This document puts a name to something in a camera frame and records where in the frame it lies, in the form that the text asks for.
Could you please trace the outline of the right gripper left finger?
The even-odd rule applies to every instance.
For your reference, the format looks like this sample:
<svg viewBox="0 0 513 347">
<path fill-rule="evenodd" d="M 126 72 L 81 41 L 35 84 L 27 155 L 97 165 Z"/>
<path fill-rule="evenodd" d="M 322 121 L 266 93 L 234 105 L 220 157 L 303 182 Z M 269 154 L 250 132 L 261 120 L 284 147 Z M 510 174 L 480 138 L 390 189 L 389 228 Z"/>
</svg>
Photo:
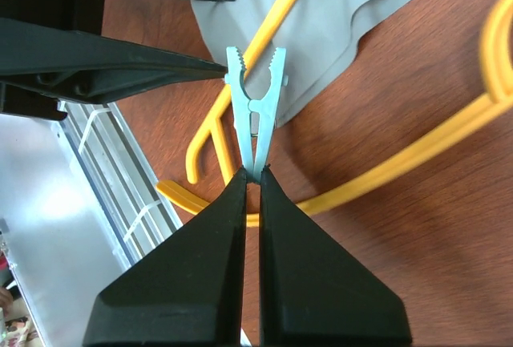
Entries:
<svg viewBox="0 0 513 347">
<path fill-rule="evenodd" d="M 95 298 L 84 345 L 239 345 L 247 173 Z"/>
</svg>

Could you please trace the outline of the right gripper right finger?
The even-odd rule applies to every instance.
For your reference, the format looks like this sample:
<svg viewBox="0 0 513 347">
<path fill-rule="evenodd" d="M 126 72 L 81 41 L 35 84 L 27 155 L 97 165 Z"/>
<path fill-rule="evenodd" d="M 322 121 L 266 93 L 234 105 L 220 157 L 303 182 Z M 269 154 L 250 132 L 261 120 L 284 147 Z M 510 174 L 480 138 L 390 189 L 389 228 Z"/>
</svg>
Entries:
<svg viewBox="0 0 513 347">
<path fill-rule="evenodd" d="M 261 173 L 262 345 L 411 345 L 401 298 Z"/>
</svg>

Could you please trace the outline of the grey underwear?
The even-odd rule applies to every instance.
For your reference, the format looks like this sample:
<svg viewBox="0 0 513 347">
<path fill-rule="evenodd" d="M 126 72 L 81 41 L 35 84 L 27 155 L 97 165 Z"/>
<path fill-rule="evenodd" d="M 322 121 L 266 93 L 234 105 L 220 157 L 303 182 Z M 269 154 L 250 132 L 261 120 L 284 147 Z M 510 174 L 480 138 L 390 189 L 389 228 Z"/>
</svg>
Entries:
<svg viewBox="0 0 513 347">
<path fill-rule="evenodd" d="M 245 50 L 275 1 L 192 2 L 212 58 L 225 63 L 227 47 Z M 296 0 L 250 71 L 246 91 L 253 98 L 267 91 L 271 56 L 276 48 L 286 48 L 289 84 L 277 110 L 277 126 L 285 125 L 351 65 L 359 40 L 409 1 Z"/>
</svg>

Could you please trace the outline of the light blue clothespin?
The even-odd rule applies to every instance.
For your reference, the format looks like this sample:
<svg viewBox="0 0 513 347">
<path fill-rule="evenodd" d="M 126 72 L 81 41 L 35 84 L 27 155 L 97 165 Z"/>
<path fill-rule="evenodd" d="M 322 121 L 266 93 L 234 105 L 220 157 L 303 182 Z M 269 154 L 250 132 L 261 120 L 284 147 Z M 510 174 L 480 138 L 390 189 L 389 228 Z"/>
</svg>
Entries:
<svg viewBox="0 0 513 347">
<path fill-rule="evenodd" d="M 224 81 L 231 87 L 234 127 L 240 149 L 240 157 L 249 179 L 258 184 L 261 181 L 269 155 L 273 131 L 277 118 L 281 89 L 288 84 L 285 74 L 287 50 L 278 47 L 269 64 L 270 85 L 261 99 L 252 99 L 244 88 L 246 66 L 239 49 L 226 48 L 228 73 Z"/>
</svg>

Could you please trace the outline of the yellow hanger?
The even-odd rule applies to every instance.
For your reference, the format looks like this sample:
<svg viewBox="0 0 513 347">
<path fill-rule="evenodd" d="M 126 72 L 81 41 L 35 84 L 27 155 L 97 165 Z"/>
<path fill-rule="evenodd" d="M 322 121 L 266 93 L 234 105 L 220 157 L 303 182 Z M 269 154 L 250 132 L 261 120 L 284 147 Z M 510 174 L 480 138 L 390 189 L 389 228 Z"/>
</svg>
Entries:
<svg viewBox="0 0 513 347">
<path fill-rule="evenodd" d="M 355 63 L 278 129 L 269 157 L 293 200 L 334 212 L 379 193 L 446 194 L 480 180 L 512 105 L 483 84 L 483 26 L 499 0 L 412 0 L 368 32 Z"/>
</svg>

